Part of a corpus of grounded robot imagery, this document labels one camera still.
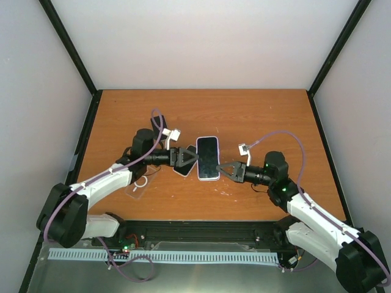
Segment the clear magsafe phone case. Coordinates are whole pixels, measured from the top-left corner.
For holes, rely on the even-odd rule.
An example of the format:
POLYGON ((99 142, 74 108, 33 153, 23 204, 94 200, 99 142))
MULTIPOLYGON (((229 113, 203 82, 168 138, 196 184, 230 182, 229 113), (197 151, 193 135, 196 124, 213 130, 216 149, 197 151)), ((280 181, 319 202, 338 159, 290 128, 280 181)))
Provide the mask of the clear magsafe phone case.
POLYGON ((160 167, 155 167, 153 165, 146 166, 146 172, 137 181, 124 189, 125 195, 134 200, 140 200, 151 186, 159 170, 160 167))

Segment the teal green phone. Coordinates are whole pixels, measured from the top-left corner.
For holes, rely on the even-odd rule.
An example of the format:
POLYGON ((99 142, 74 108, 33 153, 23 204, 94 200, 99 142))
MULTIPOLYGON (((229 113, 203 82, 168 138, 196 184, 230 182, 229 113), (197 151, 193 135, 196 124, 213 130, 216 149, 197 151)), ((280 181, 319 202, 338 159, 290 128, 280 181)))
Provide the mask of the teal green phone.
MULTIPOLYGON (((186 149, 192 153, 196 153, 196 147, 194 145, 188 145, 186 149)), ((187 177, 192 171, 192 169, 194 168, 196 162, 197 161, 193 161, 190 164, 186 164, 183 167, 174 167, 173 171, 183 177, 187 177)))

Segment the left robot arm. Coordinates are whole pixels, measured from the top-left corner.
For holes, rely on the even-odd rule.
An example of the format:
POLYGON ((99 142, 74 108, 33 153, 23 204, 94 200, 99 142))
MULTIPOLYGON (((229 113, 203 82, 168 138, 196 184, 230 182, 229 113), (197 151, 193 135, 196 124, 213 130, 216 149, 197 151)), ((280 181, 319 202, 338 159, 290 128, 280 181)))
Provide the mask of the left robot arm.
POLYGON ((56 184, 36 222, 44 239, 63 248, 97 237, 106 238, 112 245, 122 245, 127 238, 124 220, 111 212, 90 215, 89 210, 108 195, 138 181, 149 165, 187 167, 195 163, 199 158, 195 151, 169 145, 179 135, 177 129, 163 129, 158 135, 151 129, 140 129, 133 144, 107 170, 70 186, 56 184))

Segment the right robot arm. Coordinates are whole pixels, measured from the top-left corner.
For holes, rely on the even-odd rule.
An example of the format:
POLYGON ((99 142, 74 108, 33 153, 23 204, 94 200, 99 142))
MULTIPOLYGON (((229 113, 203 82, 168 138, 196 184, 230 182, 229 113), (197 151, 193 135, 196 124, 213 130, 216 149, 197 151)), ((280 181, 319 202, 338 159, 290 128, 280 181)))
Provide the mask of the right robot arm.
POLYGON ((236 183, 266 186, 269 199, 288 215, 278 241, 298 246, 328 266, 348 292, 368 292, 390 285, 390 271, 379 239, 361 232, 324 210, 290 179, 288 164, 278 151, 266 154, 262 167, 232 162, 217 166, 236 183))

